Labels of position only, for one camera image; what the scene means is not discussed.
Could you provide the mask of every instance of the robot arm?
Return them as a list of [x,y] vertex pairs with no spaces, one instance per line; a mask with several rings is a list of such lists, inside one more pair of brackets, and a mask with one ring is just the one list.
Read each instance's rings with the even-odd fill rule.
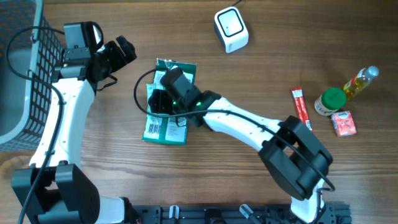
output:
[[[65,24],[66,61],[52,72],[53,86],[63,95],[63,116],[53,154],[43,164],[50,140],[55,132],[59,99],[52,92],[47,122],[40,144],[28,169],[16,170],[12,188],[21,204],[40,168],[44,166],[39,187],[34,191],[26,214],[31,223],[121,223],[132,220],[139,224],[139,215],[126,198],[99,195],[94,184],[80,170],[81,141],[85,121],[94,100],[98,82],[111,77],[136,59],[135,49],[123,36],[103,45],[98,24],[80,22]],[[47,190],[56,182],[58,189]]]
[[[290,116],[284,122],[263,118],[232,105],[219,94],[202,93],[179,68],[167,71],[160,82],[176,102],[175,114],[204,110],[235,112],[264,125],[284,139],[282,142],[248,119],[229,113],[198,113],[187,117],[196,126],[205,125],[212,131],[229,134],[257,150],[279,187],[292,197],[291,211],[306,223],[314,221],[317,211],[324,205],[322,198],[317,198],[324,181],[313,167],[326,176],[333,158],[298,118]],[[288,146],[286,142],[298,144],[297,152],[290,157],[284,152]]]
[[[85,119],[98,82],[112,77],[111,73],[136,58],[134,47],[123,36],[117,38],[123,51],[113,41],[99,50],[101,44],[95,40],[94,27],[100,29],[92,22],[65,25],[67,61],[56,65],[52,74],[53,85],[60,90],[65,101],[54,155],[48,164],[43,164],[58,113],[56,98],[52,100],[43,137],[29,169],[16,170],[12,178],[12,188],[20,203],[24,204],[38,169],[45,166],[40,187],[27,209],[31,223],[141,224],[140,215],[128,199],[100,197],[96,187],[80,170],[80,146]],[[176,114],[201,110],[230,111],[265,126],[289,144],[298,143],[300,156],[293,153],[287,157],[284,153],[285,143],[247,119],[222,111],[187,116],[196,126],[205,125],[253,147],[277,184],[292,196],[293,213],[307,223],[314,220],[319,202],[315,192],[322,187],[323,180],[308,165],[308,161],[323,175],[327,175],[333,158],[300,120],[292,116],[283,122],[263,118],[232,105],[216,93],[202,93],[188,82],[179,68],[168,71],[160,82],[177,102],[174,108]],[[53,181],[58,189],[47,190],[45,187]]]

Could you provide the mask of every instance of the small red box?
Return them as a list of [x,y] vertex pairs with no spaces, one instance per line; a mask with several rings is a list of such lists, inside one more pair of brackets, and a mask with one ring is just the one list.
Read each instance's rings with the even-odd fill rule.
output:
[[340,136],[350,136],[356,133],[356,128],[354,124],[351,112],[336,112],[331,115],[331,120],[336,129],[336,134]]

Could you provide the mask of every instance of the green package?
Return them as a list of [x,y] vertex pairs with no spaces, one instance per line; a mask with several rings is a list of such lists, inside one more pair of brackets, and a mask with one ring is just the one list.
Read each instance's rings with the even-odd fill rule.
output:
[[[173,69],[175,67],[181,68],[185,77],[193,84],[195,81],[195,74],[197,65],[191,63],[176,62],[173,60],[156,60],[156,68]],[[155,72],[153,84],[147,84],[147,100],[156,89],[164,90],[164,86],[160,84],[160,79],[165,75],[163,71]],[[187,141],[187,120],[185,118],[178,118],[178,125],[175,118],[156,118],[147,115],[147,122],[145,131],[142,135],[142,140],[151,141],[161,144],[185,145]]]

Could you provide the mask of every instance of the red stick packet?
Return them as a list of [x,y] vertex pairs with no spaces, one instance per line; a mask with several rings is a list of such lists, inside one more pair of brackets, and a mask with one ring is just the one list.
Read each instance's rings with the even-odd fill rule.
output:
[[356,128],[354,124],[351,112],[336,112],[331,115],[331,120],[336,129],[336,134],[338,137],[350,136],[356,133]]
[[301,87],[293,88],[292,94],[297,111],[298,118],[304,122],[309,130],[312,132],[310,118],[308,117],[307,107],[305,107],[303,89]]

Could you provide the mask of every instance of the wooden table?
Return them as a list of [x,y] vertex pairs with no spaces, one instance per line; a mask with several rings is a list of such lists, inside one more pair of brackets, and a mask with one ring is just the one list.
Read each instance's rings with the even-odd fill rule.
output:
[[[96,21],[106,41],[124,35],[138,59],[98,93],[88,113],[81,164],[101,195],[135,205],[290,203],[255,150],[221,133],[190,127],[186,146],[141,140],[146,116],[132,99],[140,75],[156,58],[197,63],[196,84],[268,118],[295,115],[290,88],[302,86],[314,134],[334,157],[328,177],[337,191],[327,202],[351,205],[355,223],[398,222],[398,16],[396,1],[252,1],[239,10],[250,38],[226,54],[213,30],[231,1],[48,4],[45,15],[64,23]],[[358,134],[336,137],[313,102],[342,87],[360,69],[380,76],[347,103]],[[145,103],[145,84],[138,91]],[[0,222],[15,223],[21,206],[10,186],[13,170],[33,152],[0,154]]]

